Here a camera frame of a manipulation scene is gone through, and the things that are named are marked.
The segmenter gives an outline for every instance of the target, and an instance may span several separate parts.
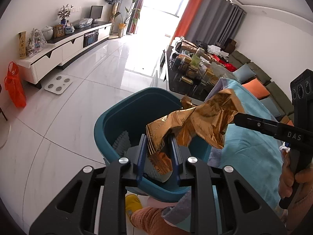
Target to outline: blue blanket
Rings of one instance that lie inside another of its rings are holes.
[[[224,88],[234,89],[247,114],[276,121],[258,99],[234,80],[221,78],[207,99]],[[233,166],[267,204],[275,209],[280,200],[278,183],[283,163],[279,146],[281,142],[273,137],[230,124],[226,131],[224,148],[221,150],[219,168]],[[164,209],[162,217],[189,231],[190,197],[183,197],[175,207]]]

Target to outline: computer monitor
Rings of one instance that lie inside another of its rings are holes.
[[[90,18],[93,19],[92,24],[97,24],[94,20],[101,18],[103,6],[91,6]]]

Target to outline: silver screw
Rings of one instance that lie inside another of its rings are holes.
[[[125,163],[128,163],[128,158],[127,157],[122,157],[118,161],[119,161],[120,164],[125,164]]]
[[[194,156],[188,157],[188,162],[194,164],[198,161],[198,159]]]
[[[234,168],[232,166],[225,166],[224,170],[228,173],[232,173],[234,171]]]
[[[92,167],[91,167],[91,166],[86,166],[86,167],[84,167],[84,168],[83,168],[83,172],[85,172],[85,173],[90,173],[90,172],[92,172]]]

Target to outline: human hand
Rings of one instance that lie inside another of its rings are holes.
[[[303,183],[302,190],[296,201],[300,201],[304,199],[313,187],[313,163],[298,172],[294,175],[290,169],[290,156],[289,153],[285,156],[285,161],[282,167],[282,173],[279,178],[279,186],[278,186],[278,193],[280,197],[283,199],[285,197],[290,197],[292,194],[292,185],[294,182]]]

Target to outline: orange curtain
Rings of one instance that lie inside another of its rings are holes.
[[[193,21],[193,18],[198,12],[198,9],[202,1],[203,0],[189,0],[187,7],[182,15],[182,18],[180,19],[176,31],[173,35],[172,41],[175,37],[185,36],[185,34],[188,32],[189,27]]]

